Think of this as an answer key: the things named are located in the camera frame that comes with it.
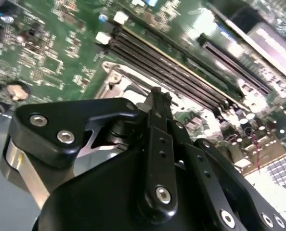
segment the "metal bolt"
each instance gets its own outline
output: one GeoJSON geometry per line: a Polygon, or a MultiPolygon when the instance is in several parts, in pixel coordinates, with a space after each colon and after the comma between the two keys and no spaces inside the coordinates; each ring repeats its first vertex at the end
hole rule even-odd
{"type": "Polygon", "coordinates": [[[235,221],[234,221],[234,218],[232,217],[232,215],[229,212],[227,212],[225,210],[221,210],[220,216],[221,216],[222,220],[224,221],[224,223],[227,226],[229,226],[231,229],[234,229],[235,221]]]}
{"type": "Polygon", "coordinates": [[[163,187],[156,188],[156,196],[164,204],[168,204],[171,201],[170,193],[163,187]]]}
{"type": "Polygon", "coordinates": [[[210,144],[207,141],[203,141],[203,144],[205,145],[205,147],[210,148],[210,144]]]}
{"type": "Polygon", "coordinates": [[[263,217],[265,223],[266,223],[270,228],[273,228],[273,222],[272,222],[272,220],[271,220],[265,213],[262,213],[262,217],[263,217]]]}
{"type": "Polygon", "coordinates": [[[162,118],[162,115],[159,112],[155,113],[157,117],[162,118]]]}
{"type": "Polygon", "coordinates": [[[42,115],[32,115],[29,119],[32,125],[36,127],[43,127],[47,125],[48,120],[42,115]]]}
{"type": "Polygon", "coordinates": [[[14,22],[14,19],[11,16],[1,16],[0,18],[4,23],[7,23],[7,24],[11,24],[14,22]]]}
{"type": "Polygon", "coordinates": [[[284,229],[286,227],[286,225],[284,224],[284,222],[282,221],[281,218],[279,218],[276,214],[273,215],[273,217],[275,218],[275,220],[277,221],[278,225],[280,225],[280,227],[282,229],[284,229]]]}
{"type": "Polygon", "coordinates": [[[130,110],[134,110],[134,106],[131,103],[127,103],[126,106],[130,109],[130,110]]]}
{"type": "Polygon", "coordinates": [[[75,136],[70,131],[62,130],[57,134],[57,139],[62,143],[71,144],[75,141],[75,136]]]}
{"type": "Polygon", "coordinates": [[[182,125],[180,122],[176,121],[176,125],[177,125],[180,129],[183,129],[183,125],[182,125]]]}

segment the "robotic arm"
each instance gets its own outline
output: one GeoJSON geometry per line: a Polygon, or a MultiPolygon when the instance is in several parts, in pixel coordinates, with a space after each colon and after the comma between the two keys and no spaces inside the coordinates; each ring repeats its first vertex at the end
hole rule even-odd
{"type": "Polygon", "coordinates": [[[209,141],[191,141],[170,104],[153,88],[144,110],[123,98],[18,108],[1,167],[41,208],[33,230],[286,230],[209,141]],[[125,151],[74,177],[77,156],[105,145],[125,151]]]}

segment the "ram slot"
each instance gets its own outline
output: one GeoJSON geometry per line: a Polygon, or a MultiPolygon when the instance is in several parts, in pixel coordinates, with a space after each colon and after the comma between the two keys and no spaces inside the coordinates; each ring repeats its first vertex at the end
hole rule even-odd
{"type": "Polygon", "coordinates": [[[175,89],[177,93],[209,110],[219,107],[228,100],[204,81],[196,78],[122,28],[115,29],[111,35],[112,39],[109,44],[102,48],[114,53],[120,59],[165,86],[175,89]]]}
{"type": "Polygon", "coordinates": [[[263,96],[268,96],[272,93],[272,88],[270,88],[262,79],[257,77],[252,73],[247,67],[245,67],[241,62],[234,58],[231,54],[226,52],[220,46],[215,44],[205,35],[201,35],[198,40],[200,46],[213,58],[222,63],[225,67],[230,69],[234,75],[238,78],[244,80],[246,83],[250,84],[263,96]]]}
{"type": "Polygon", "coordinates": [[[115,36],[116,41],[120,42],[124,47],[127,46],[132,55],[141,56],[141,60],[144,63],[149,64],[149,66],[154,66],[155,70],[167,72],[168,76],[172,80],[178,80],[183,82],[187,87],[190,87],[191,90],[195,90],[202,97],[208,97],[213,100],[215,103],[222,103],[225,98],[215,92],[206,84],[202,83],[194,76],[182,70],[178,65],[174,64],[167,58],[159,55],[159,53],[150,49],[147,46],[138,46],[138,40],[132,37],[129,34],[123,34],[122,36],[115,36]]]}

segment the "expansion slot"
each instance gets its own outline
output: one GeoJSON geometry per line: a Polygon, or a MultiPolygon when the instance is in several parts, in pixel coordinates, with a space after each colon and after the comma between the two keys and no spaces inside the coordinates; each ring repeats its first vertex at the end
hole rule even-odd
{"type": "Polygon", "coordinates": [[[225,67],[230,69],[234,75],[240,79],[243,79],[262,95],[267,96],[273,91],[262,79],[257,77],[241,62],[229,54],[229,52],[226,52],[204,34],[198,38],[198,42],[209,55],[221,62],[225,67]]]}
{"type": "MultiPolygon", "coordinates": [[[[212,75],[213,77],[218,79],[218,82],[214,82],[212,79],[209,78],[209,83],[212,85],[218,85],[219,82],[221,82],[222,85],[226,85],[227,89],[229,89],[230,92],[236,94],[239,99],[242,99],[244,97],[242,91],[236,87],[234,84],[232,84],[230,81],[228,81],[226,78],[220,76],[217,74],[215,70],[213,70],[210,66],[202,62],[199,58],[196,58],[193,53],[189,52],[187,48],[181,47],[179,44],[175,43],[173,40],[171,40],[169,37],[165,36],[162,34],[160,31],[156,30],[153,27],[150,27],[148,24],[146,24],[142,19],[138,18],[135,16],[129,9],[123,9],[125,12],[127,12],[129,18],[134,21],[137,25],[142,26],[145,29],[145,34],[151,37],[153,40],[158,41],[159,43],[167,43],[169,44],[174,50],[180,52],[183,56],[183,59],[186,62],[186,67],[199,67],[200,72],[202,72],[203,75],[212,75]]],[[[134,34],[138,39],[142,40],[144,43],[149,44],[147,41],[142,39],[141,37],[138,37],[137,35],[134,34]]],[[[157,47],[153,46],[152,44],[149,44],[151,47],[153,47],[156,51],[162,53],[162,51],[158,50],[157,47]]]]}
{"type": "Polygon", "coordinates": [[[212,110],[227,100],[239,104],[188,68],[151,47],[150,44],[141,41],[126,29],[116,26],[111,32],[111,36],[109,44],[102,46],[106,51],[114,53],[131,66],[175,89],[177,93],[203,107],[212,110]]]}

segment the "pcie slot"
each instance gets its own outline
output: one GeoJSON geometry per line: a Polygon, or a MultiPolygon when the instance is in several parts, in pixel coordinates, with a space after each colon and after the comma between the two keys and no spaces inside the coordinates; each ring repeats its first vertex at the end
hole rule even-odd
{"type": "Polygon", "coordinates": [[[205,35],[198,38],[201,47],[217,61],[221,62],[224,66],[229,68],[238,78],[243,79],[246,83],[250,84],[262,95],[267,96],[273,90],[262,79],[252,73],[236,58],[222,49],[220,46],[212,42],[205,35]]]}
{"type": "Polygon", "coordinates": [[[159,56],[159,53],[146,46],[144,46],[144,48],[138,47],[138,40],[130,37],[130,35],[123,34],[121,37],[115,36],[115,39],[122,45],[128,46],[132,51],[132,55],[138,54],[142,57],[142,61],[149,63],[150,65],[154,65],[156,71],[162,71],[163,73],[167,72],[167,76],[170,76],[171,79],[178,79],[180,82],[183,82],[186,86],[190,87],[191,90],[197,91],[202,94],[202,96],[207,97],[216,104],[220,104],[225,100],[223,96],[214,92],[214,90],[206,86],[204,83],[199,82],[193,76],[189,75],[189,73],[186,73],[179,68],[176,64],[173,64],[163,56],[159,56]]]}

